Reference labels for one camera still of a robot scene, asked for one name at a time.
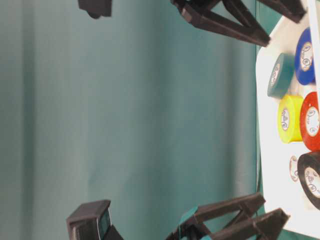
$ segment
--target tape core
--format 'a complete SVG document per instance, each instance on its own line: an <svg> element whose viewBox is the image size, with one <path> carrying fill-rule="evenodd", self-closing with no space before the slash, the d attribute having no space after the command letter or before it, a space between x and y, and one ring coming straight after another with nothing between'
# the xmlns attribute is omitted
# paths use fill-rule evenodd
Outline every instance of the tape core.
<svg viewBox="0 0 320 240"><path fill-rule="evenodd" d="M306 72L310 69L312 65L314 55L313 55L313 48L311 42L307 41L301 50L300 53L300 66L301 69Z"/></svg>
<svg viewBox="0 0 320 240"><path fill-rule="evenodd" d="M281 126L283 131L287 131L290 124L290 114L287 108L284 108L281 113Z"/></svg>
<svg viewBox="0 0 320 240"><path fill-rule="evenodd" d="M299 180L299 176L298 176L298 159L296 158L296 156L292 156L290 158L289 172L290 172L291 179L294 182L297 182Z"/></svg>
<svg viewBox="0 0 320 240"><path fill-rule="evenodd" d="M320 199L320 176L318 173L309 166L304 170L304 178L310 192Z"/></svg>
<svg viewBox="0 0 320 240"><path fill-rule="evenodd" d="M305 126L309 136L314 137L319 131L319 112L312 106L305 115Z"/></svg>

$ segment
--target white board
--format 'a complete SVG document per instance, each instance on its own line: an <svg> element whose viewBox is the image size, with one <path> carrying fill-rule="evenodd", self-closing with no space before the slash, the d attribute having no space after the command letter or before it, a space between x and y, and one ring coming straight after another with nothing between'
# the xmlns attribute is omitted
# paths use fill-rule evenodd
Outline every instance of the white board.
<svg viewBox="0 0 320 240"><path fill-rule="evenodd" d="M261 145L261 167L263 193L266 199L265 211L282 208L290 215L285 229L320 238L320 210L315 208L306 197L299 181L294 182L290 175L290 159L310 152L303 142L282 143L277 129L277 114L280 100L267 96L269 78L280 53L295 55L296 47L302 32L310 26L314 54L314 67L317 79L320 79L320 36L319 20L320 3L315 0L303 0L303 6L314 5L312 10L299 24L282 17L270 37L268 47L262 47L256 59L256 90ZM293 76L288 93L300 95L303 98L312 91L315 85L299 84L296 75Z"/></svg>

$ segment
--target electrical tape roll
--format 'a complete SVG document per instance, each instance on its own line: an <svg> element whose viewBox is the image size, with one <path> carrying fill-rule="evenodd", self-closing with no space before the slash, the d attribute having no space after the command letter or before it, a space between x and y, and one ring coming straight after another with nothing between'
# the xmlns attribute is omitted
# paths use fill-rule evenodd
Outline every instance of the electrical tape roll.
<svg viewBox="0 0 320 240"><path fill-rule="evenodd" d="M315 91L310 92L302 103L300 131L302 140L309 150L320 150L318 98Z"/></svg>
<svg viewBox="0 0 320 240"><path fill-rule="evenodd" d="M310 202L320 210L320 152L305 153L298 160L298 176Z"/></svg>
<svg viewBox="0 0 320 240"><path fill-rule="evenodd" d="M282 99L287 93L295 72L295 57L281 53L277 58L270 76L267 95Z"/></svg>
<svg viewBox="0 0 320 240"><path fill-rule="evenodd" d="M311 33L308 27L300 36L294 58L295 75L302 85L316 82L313 58Z"/></svg>
<svg viewBox="0 0 320 240"><path fill-rule="evenodd" d="M301 96L285 95L278 108L277 128L285 144L301 142L300 110L304 99Z"/></svg>

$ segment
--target green backdrop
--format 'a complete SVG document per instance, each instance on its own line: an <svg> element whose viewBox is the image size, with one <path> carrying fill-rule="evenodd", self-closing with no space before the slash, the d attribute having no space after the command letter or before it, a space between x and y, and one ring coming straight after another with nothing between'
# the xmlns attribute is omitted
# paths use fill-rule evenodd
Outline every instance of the green backdrop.
<svg viewBox="0 0 320 240"><path fill-rule="evenodd" d="M7 0L0 27L0 239L68 239L68 215L106 198L125 239L164 239L193 206L256 191L254 45L168 0L99 20Z"/></svg>

